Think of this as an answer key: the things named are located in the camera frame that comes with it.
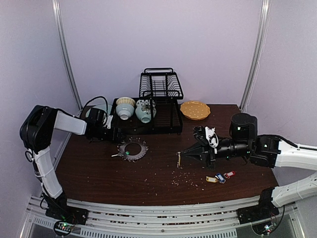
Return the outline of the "grey perforated keyring disc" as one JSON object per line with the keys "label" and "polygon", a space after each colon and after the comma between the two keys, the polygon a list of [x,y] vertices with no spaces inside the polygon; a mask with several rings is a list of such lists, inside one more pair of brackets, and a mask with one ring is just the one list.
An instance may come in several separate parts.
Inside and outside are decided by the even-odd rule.
{"label": "grey perforated keyring disc", "polygon": [[146,155],[148,149],[144,140],[138,137],[130,137],[117,145],[117,152],[111,157],[120,157],[129,162],[136,162]]}

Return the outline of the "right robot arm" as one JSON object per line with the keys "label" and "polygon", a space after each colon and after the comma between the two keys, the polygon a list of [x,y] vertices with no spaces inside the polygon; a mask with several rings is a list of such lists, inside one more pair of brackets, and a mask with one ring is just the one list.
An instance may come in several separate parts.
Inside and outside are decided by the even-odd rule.
{"label": "right robot arm", "polygon": [[[259,135],[255,116],[247,113],[233,115],[229,134],[229,138],[218,137],[215,128],[196,126],[193,136],[197,142],[179,154],[204,161],[211,169],[215,168],[216,159],[232,157],[241,157],[246,163],[268,168],[317,169],[315,146],[296,144],[279,135]],[[280,207],[316,193],[316,174],[285,186],[267,188],[261,192],[257,205],[237,210],[239,222],[251,223],[278,215]]]}

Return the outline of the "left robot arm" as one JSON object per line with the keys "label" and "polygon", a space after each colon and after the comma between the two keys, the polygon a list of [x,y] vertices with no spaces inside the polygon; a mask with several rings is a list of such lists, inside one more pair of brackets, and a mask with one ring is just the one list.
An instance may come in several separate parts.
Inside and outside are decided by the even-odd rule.
{"label": "left robot arm", "polygon": [[84,225],[88,210],[67,205],[66,194],[60,185],[50,154],[54,130],[83,135],[87,139],[119,142],[122,131],[111,126],[112,117],[97,108],[90,109],[88,117],[81,119],[62,109],[36,105],[20,128],[26,158],[33,164],[35,176],[41,183],[48,207],[46,216]]}

